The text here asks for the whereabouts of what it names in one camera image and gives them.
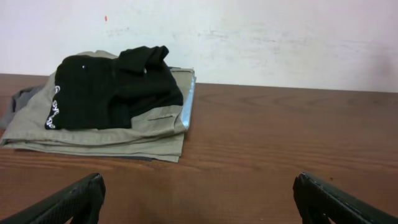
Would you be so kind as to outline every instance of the white wall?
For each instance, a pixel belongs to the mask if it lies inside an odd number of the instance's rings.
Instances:
[[[0,73],[166,45],[198,82],[398,91],[397,0],[2,0],[0,30]]]

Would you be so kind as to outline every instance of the gray fabric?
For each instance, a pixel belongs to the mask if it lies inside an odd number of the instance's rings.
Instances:
[[[3,117],[0,119],[0,129],[6,129],[8,124],[11,123],[15,114],[26,106],[27,102],[37,92],[43,89],[44,85],[33,86],[19,90],[16,94],[11,97],[9,106],[7,107]]]
[[[82,54],[116,57],[103,51]],[[193,70],[173,68],[171,71],[186,100],[191,89]],[[144,156],[178,161],[183,132],[188,128],[181,121],[181,106],[154,108],[133,117],[132,129],[46,130],[43,124],[55,94],[54,76],[52,74],[43,90],[15,115],[0,145],[82,156]]]

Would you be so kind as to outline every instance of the wooden table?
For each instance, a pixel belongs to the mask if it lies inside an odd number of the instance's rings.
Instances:
[[[1,111],[46,79],[1,75]],[[179,163],[0,150],[0,218],[92,172],[100,223],[301,223],[301,171],[398,216],[397,137],[395,93],[197,84]]]

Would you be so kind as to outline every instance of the folded clothes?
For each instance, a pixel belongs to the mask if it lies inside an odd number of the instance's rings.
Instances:
[[[0,129],[6,129],[8,124],[14,119],[15,114],[26,106],[27,102],[37,92],[43,89],[44,85],[32,86],[19,90],[16,94],[11,97],[9,106],[7,107],[3,117],[0,119]]]
[[[118,58],[74,55],[55,73],[46,129],[131,128],[130,119],[153,108],[183,105],[163,59],[166,47],[139,47]]]
[[[116,58],[104,51],[80,55]],[[183,95],[183,107],[154,108],[133,117],[131,129],[47,130],[42,125],[55,94],[55,75],[16,114],[0,141],[11,148],[32,149],[82,156],[143,156],[177,162],[183,133],[188,129],[195,77],[193,70],[172,68],[172,76]]]

